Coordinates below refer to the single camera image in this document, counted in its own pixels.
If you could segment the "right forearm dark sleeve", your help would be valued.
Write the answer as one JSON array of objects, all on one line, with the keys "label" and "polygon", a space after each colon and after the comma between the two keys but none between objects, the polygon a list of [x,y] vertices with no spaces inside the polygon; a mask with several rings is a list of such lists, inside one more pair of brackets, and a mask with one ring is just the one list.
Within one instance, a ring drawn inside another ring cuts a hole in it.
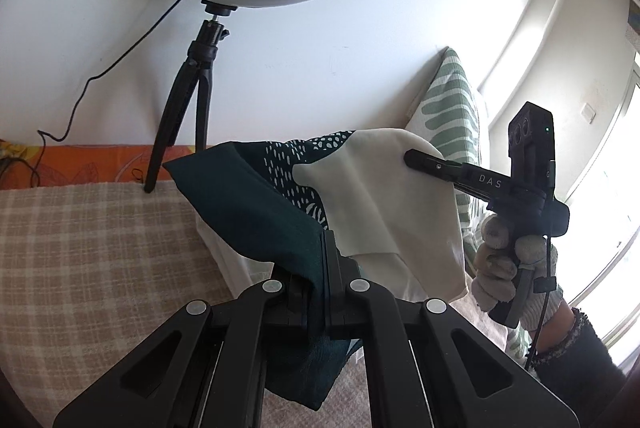
[{"label": "right forearm dark sleeve", "polygon": [[565,338],[538,351],[532,367],[541,384],[576,414],[580,426],[590,427],[626,384],[605,345],[584,312],[572,309],[574,323]]}]

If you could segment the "right gloved hand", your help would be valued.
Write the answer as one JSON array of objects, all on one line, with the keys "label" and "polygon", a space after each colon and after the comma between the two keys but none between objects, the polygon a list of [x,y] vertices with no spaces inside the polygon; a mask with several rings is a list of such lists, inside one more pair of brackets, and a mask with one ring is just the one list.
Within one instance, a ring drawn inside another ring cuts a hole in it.
[{"label": "right gloved hand", "polygon": [[[513,280],[518,273],[518,264],[509,255],[511,228],[497,215],[483,221],[480,228],[482,244],[476,254],[476,277],[472,282],[472,294],[478,307],[489,312],[498,304],[507,304],[515,298]],[[558,251],[554,245],[547,252],[544,237],[526,235],[514,242],[514,254],[524,266],[530,266],[533,277],[554,277]],[[551,334],[567,334],[575,323],[575,315],[564,300],[560,285],[549,293],[548,305],[542,321],[541,337]]]}]

